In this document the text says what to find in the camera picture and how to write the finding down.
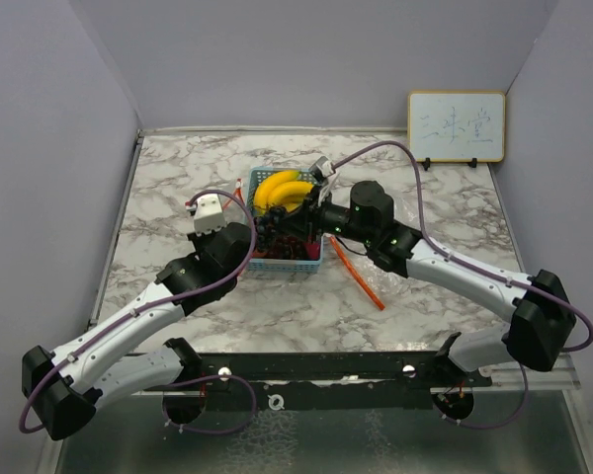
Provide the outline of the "red grape bunch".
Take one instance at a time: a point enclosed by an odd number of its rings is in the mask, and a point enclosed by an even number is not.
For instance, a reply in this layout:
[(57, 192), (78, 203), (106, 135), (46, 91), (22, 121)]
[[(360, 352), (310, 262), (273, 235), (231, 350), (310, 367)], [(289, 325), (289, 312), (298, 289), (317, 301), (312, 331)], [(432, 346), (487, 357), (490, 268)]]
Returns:
[(274, 260), (307, 261), (309, 259), (305, 243), (293, 236), (278, 237), (266, 257)]

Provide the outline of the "clear orange zipper bag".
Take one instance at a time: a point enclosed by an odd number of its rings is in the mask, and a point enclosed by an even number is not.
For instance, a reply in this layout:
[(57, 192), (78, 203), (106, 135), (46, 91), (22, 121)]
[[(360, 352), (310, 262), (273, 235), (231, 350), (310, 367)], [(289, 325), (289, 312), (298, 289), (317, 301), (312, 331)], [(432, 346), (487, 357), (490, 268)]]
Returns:
[[(235, 199), (241, 203), (245, 203), (244, 198), (244, 186), (241, 178), (236, 178), (232, 182), (232, 187), (229, 192), (235, 197)], [(231, 198), (224, 197), (222, 200), (222, 210), (227, 223), (239, 222), (246, 224), (248, 222), (245, 213), (241, 210), (240, 206), (235, 203)]]

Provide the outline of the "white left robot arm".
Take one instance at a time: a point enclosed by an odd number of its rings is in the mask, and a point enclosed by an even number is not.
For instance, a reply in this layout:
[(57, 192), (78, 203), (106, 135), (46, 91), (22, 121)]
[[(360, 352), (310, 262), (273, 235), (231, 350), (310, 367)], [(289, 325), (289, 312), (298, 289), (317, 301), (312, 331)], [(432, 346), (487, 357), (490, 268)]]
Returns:
[(135, 392), (172, 384), (184, 390), (202, 382), (201, 357), (183, 338), (173, 338), (145, 355), (132, 351), (156, 332), (216, 302), (235, 289), (255, 248), (253, 227), (231, 222), (193, 239), (195, 250), (170, 261), (132, 302), (72, 341), (22, 357), (22, 392), (27, 402), (19, 421), (24, 434), (29, 413), (53, 440), (83, 429), (103, 407)]

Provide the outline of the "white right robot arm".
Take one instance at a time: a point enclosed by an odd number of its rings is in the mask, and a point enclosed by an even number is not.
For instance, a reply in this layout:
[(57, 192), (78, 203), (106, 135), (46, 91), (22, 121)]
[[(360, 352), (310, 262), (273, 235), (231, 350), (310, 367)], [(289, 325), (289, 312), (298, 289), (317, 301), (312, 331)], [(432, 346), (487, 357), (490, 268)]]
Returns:
[(502, 325), (473, 333), (455, 332), (440, 347), (436, 378), (456, 386), (477, 369), (509, 361), (548, 372), (576, 323), (559, 278), (485, 265), (438, 246), (394, 217), (394, 201), (375, 181), (350, 191), (350, 204), (337, 205), (314, 187), (296, 210), (277, 218), (280, 232), (306, 241), (324, 233), (362, 244), (384, 272), (448, 289), (500, 317)]

